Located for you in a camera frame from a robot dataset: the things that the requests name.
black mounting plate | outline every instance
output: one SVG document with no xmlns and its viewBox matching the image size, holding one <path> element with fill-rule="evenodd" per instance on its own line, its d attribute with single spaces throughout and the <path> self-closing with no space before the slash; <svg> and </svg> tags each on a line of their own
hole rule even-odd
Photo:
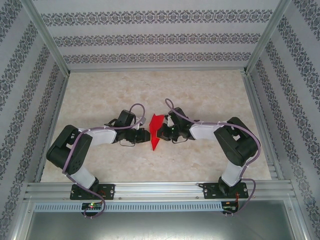
<svg viewBox="0 0 320 240">
<path fill-rule="evenodd" d="M 115 196 L 115 186 L 114 184 L 99 184 L 97 193 L 103 197 L 104 200 L 113 200 Z M 71 200 L 99 200 L 100 198 L 93 195 L 76 184 L 72 185 Z"/>
<path fill-rule="evenodd" d="M 249 197 L 245 182 L 238 183 L 236 188 L 227 196 L 220 191 L 218 182 L 200 183 L 199 187 L 203 188 L 204 199 L 235 199 L 236 193 L 239 194 L 239 199 L 247 199 Z"/>
</svg>

damask border stripe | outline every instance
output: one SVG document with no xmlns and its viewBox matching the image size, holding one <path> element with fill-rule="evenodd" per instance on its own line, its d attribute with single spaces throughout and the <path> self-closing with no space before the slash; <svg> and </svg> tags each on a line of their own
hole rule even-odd
<svg viewBox="0 0 320 240">
<path fill-rule="evenodd" d="M 22 9 L 19 0 L 7 0 L 0 10 L 0 43 L 2 43 Z"/>
<path fill-rule="evenodd" d="M 46 66 L 49 55 L 50 51 L 47 46 L 44 45 L 25 86 L 17 110 L 15 111 L 12 122 L 10 123 L 9 130 L 7 131 L 7 135 L 4 137 L 4 144 L 0 149 L 0 180 L 3 179 L 3 174 L 5 174 L 7 170 L 7 165 L 9 164 L 12 151 L 17 143 L 17 139 L 26 119 L 31 101 L 33 100 L 37 90 L 38 83 Z"/>
<path fill-rule="evenodd" d="M 18 74 L 21 71 L 23 63 L 26 61 L 27 55 L 38 35 L 35 25 L 30 21 L 28 27 L 23 33 L 18 46 L 14 50 L 14 54 L 4 70 L 0 80 L 0 113 L 3 106 L 6 104 L 13 84 L 16 82 Z"/>
<path fill-rule="evenodd" d="M 320 7 L 315 0 L 294 0 L 294 5 L 310 26 L 316 39 L 320 41 Z"/>
<path fill-rule="evenodd" d="M 48 27 L 109 24 L 266 23 L 273 11 L 263 10 L 160 10 L 67 12 L 41 14 Z"/>
<path fill-rule="evenodd" d="M 54 37 L 59 47 L 173 45 L 173 44 L 256 44 L 259 33 L 129 34 Z"/>
<path fill-rule="evenodd" d="M 31 127 L 31 131 L 26 143 L 26 147 L 24 148 L 23 154 L 21 156 L 19 167 L 14 177 L 15 180 L 13 181 L 12 187 L 10 189 L 8 201 L 4 204 L 4 211 L 2 212 L 2 218 L 0 220 L 0 239 L 1 238 L 6 239 L 6 235 L 9 232 L 9 227 L 13 219 L 14 211 L 17 208 L 17 201 L 21 193 L 21 188 L 23 186 L 24 180 L 26 179 L 26 174 L 30 165 L 30 161 L 32 159 L 34 147 L 37 144 L 38 136 L 40 134 L 40 130 L 45 119 L 46 110 L 50 103 L 50 98 L 54 91 L 59 72 L 60 72 L 60 69 L 57 63 L 55 63 L 52 68 L 50 77 L 48 79 L 46 88 L 44 90 L 37 114 L 34 118 L 33 125 Z M 61 87 L 59 90 L 58 99 L 60 97 L 62 87 L 63 87 L 63 83 L 61 84 Z M 57 105 L 58 105 L 58 101 L 55 103 L 54 112 L 56 111 Z M 51 120 L 49 121 L 50 122 L 49 129 L 53 122 L 54 112 L 52 114 Z"/>
<path fill-rule="evenodd" d="M 291 107 L 292 115 L 300 129 L 300 134 L 302 134 L 302 139 L 307 146 L 307 151 L 311 155 L 310 159 L 313 161 L 313 166 L 317 169 L 316 173 L 320 175 L 320 144 L 316 142 L 317 138 L 315 137 L 315 132 L 311 128 L 308 118 L 305 116 L 304 108 L 300 104 L 294 85 L 291 83 L 285 66 L 271 40 L 266 45 L 265 51 L 269 56 L 276 76 L 279 79 L 279 83 L 282 86 L 283 93 Z"/>
<path fill-rule="evenodd" d="M 315 100 L 317 109 L 320 111 L 319 74 L 316 72 L 313 63 L 308 58 L 307 52 L 302 47 L 301 42 L 297 38 L 297 34 L 285 16 L 280 20 L 277 29 L 293 57 L 295 65 L 298 67 L 306 86 L 309 88 L 309 92 Z"/>
<path fill-rule="evenodd" d="M 318 211 L 318 207 L 316 206 L 316 199 L 312 196 L 313 192 L 312 190 L 310 190 L 310 184 L 307 181 L 305 170 L 301 167 L 299 156 L 296 153 L 295 144 L 292 141 L 292 138 L 290 137 L 290 132 L 287 129 L 287 124 L 282 115 L 282 111 L 279 107 L 279 103 L 270 84 L 268 74 L 261 59 L 257 61 L 255 67 L 259 74 L 260 81 L 264 88 L 265 94 L 267 96 L 267 100 L 273 113 L 274 120 L 277 124 L 277 128 L 284 145 L 284 150 L 286 151 L 289 163 L 291 164 L 292 173 L 296 178 L 297 185 L 299 187 L 299 190 L 301 191 L 301 195 L 303 196 L 303 202 L 306 206 L 307 212 L 309 213 L 309 218 L 313 223 L 313 227 L 315 228 L 315 234 L 318 238 L 320 238 L 320 213 Z"/>
<path fill-rule="evenodd" d="M 64 55 L 67 64 L 247 61 L 251 52 L 166 52 Z"/>
</svg>

patterned wall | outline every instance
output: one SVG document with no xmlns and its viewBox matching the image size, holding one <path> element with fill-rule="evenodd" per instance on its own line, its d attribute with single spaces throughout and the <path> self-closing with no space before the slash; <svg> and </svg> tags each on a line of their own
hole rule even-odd
<svg viewBox="0 0 320 240">
<path fill-rule="evenodd" d="M 71 70 L 245 67 L 279 0 L 35 0 Z"/>
<path fill-rule="evenodd" d="M 320 239 L 320 1 L 293 0 L 251 72 L 281 169 Z"/>
<path fill-rule="evenodd" d="M 39 168 L 64 77 L 18 0 L 0 3 L 0 240 Z"/>
</svg>

beige floor surface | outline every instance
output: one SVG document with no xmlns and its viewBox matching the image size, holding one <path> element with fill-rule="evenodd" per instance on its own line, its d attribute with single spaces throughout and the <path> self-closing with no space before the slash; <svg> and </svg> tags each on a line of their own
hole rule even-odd
<svg viewBox="0 0 320 240">
<path fill-rule="evenodd" d="M 257 127 L 241 74 L 224 71 L 135 71 L 71 73 L 53 140 L 68 124 L 78 128 L 102 126 L 134 103 L 146 108 L 146 127 L 152 115 L 167 114 L 170 98 L 191 119 L 225 121 L 239 117 L 254 134 Z M 134 108 L 139 116 L 142 111 Z M 217 181 L 227 158 L 216 141 L 161 140 L 123 147 L 118 143 L 91 147 L 84 165 L 101 182 Z M 264 153 L 244 174 L 270 180 Z M 41 182 L 68 182 L 61 169 L 47 161 Z"/>
</svg>

purple cable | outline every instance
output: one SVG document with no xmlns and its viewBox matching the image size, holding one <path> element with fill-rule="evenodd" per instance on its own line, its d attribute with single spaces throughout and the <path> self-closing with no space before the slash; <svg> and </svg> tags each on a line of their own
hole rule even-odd
<svg viewBox="0 0 320 240">
<path fill-rule="evenodd" d="M 249 198 L 247 199 L 247 201 L 245 202 L 245 204 L 241 207 L 241 209 L 239 211 L 237 211 L 237 213 L 239 213 L 247 204 L 248 202 L 251 200 L 251 198 L 253 197 L 254 193 L 255 193 L 255 190 L 256 190 L 256 181 L 253 180 L 252 178 L 242 178 L 242 176 L 244 175 L 247 167 L 249 164 L 253 163 L 255 160 L 257 160 L 257 158 L 260 156 L 260 153 L 261 153 L 261 146 L 260 146 L 260 142 L 258 140 L 258 138 L 252 133 L 250 132 L 249 130 L 245 129 L 244 127 L 242 126 L 239 126 L 239 125 L 235 125 L 235 124 L 232 124 L 232 123 L 227 123 L 227 122 L 199 122 L 199 121 L 194 121 L 194 120 L 191 120 L 183 115 L 181 115 L 180 113 L 178 113 L 176 110 L 174 110 L 174 103 L 169 99 L 169 98 L 166 98 L 165 100 L 165 104 L 169 107 L 169 109 L 174 112 L 175 114 L 177 114 L 179 117 L 189 121 L 190 123 L 194 123 L 194 124 L 202 124 L 202 125 L 218 125 L 218 126 L 229 126 L 229 127 L 233 127 L 233 128 L 237 128 L 237 129 L 240 129 L 242 131 L 244 131 L 245 133 L 247 133 L 248 135 L 250 135 L 250 137 L 253 138 L 253 140 L 255 141 L 256 145 L 257 145 L 257 154 L 254 156 L 253 159 L 251 159 L 250 161 L 248 161 L 245 165 L 244 165 L 244 168 L 242 169 L 241 173 L 240 173 L 240 178 L 242 180 L 245 180 L 245 181 L 252 181 L 253 182 L 253 190 L 249 196 Z"/>
<path fill-rule="evenodd" d="M 133 124 L 133 125 L 130 125 L 130 126 L 122 126 L 122 127 L 97 126 L 97 127 L 89 128 L 89 129 L 86 129 L 86 130 L 83 130 L 82 132 L 80 132 L 80 134 L 76 137 L 76 139 L 75 139 L 75 141 L 74 141 L 74 143 L 73 143 L 73 145 L 72 145 L 72 148 L 71 148 L 71 150 L 70 150 L 70 153 L 69 153 L 69 155 L 68 155 L 68 157 L 67 157 L 67 159 L 66 159 L 66 161 L 65 161 L 65 164 L 64 164 L 64 166 L 63 166 L 62 173 L 65 174 L 65 176 L 66 176 L 68 179 L 70 179 L 72 182 L 74 182 L 76 185 L 78 185 L 78 186 L 79 186 L 80 188 L 82 188 L 83 190 L 85 190 L 85 191 L 87 191 L 88 193 L 91 193 L 91 194 L 93 194 L 93 195 L 95 195 L 95 196 L 97 196 L 97 197 L 99 197 L 99 198 L 101 199 L 101 201 L 102 201 L 102 203 L 103 203 L 102 211 L 98 212 L 98 213 L 97 213 L 96 215 L 94 215 L 94 216 L 91 216 L 90 219 L 93 219 L 93 218 L 96 218 L 96 217 L 100 216 L 100 215 L 105 211 L 105 209 L 106 209 L 106 201 L 104 200 L 104 198 L 103 198 L 101 195 L 99 195 L 99 194 L 95 193 L 94 191 L 91 191 L 91 190 L 89 190 L 88 188 L 85 188 L 85 187 L 82 186 L 81 184 L 77 183 L 76 180 L 74 180 L 69 174 L 66 173 L 67 167 L 68 167 L 69 162 L 70 162 L 71 157 L 72 157 L 72 154 L 74 153 L 75 148 L 76 148 L 76 146 L 77 146 L 77 144 L 78 144 L 79 139 L 81 138 L 81 136 L 82 136 L 83 134 L 87 133 L 87 132 L 96 131 L 96 130 L 103 130 L 103 129 L 105 129 L 105 130 L 107 130 L 107 129 L 111 129 L 111 130 L 131 129 L 131 128 L 133 128 L 134 126 L 140 124 L 141 121 L 143 120 L 143 118 L 145 117 L 146 109 L 145 109 L 145 107 L 144 107 L 142 104 L 140 104 L 140 103 L 135 103 L 135 104 L 133 104 L 133 105 L 131 106 L 130 112 L 131 112 L 131 110 L 132 110 L 132 108 L 133 108 L 134 106 L 141 106 L 141 107 L 142 107 L 142 110 L 143 110 L 143 113 L 142 113 L 141 119 L 140 119 L 139 121 L 137 121 L 137 122 L 136 122 L 135 124 Z M 87 218 L 86 211 L 87 211 L 87 209 L 84 210 L 84 212 L 83 212 L 83 215 L 84 215 L 85 218 Z"/>
</svg>

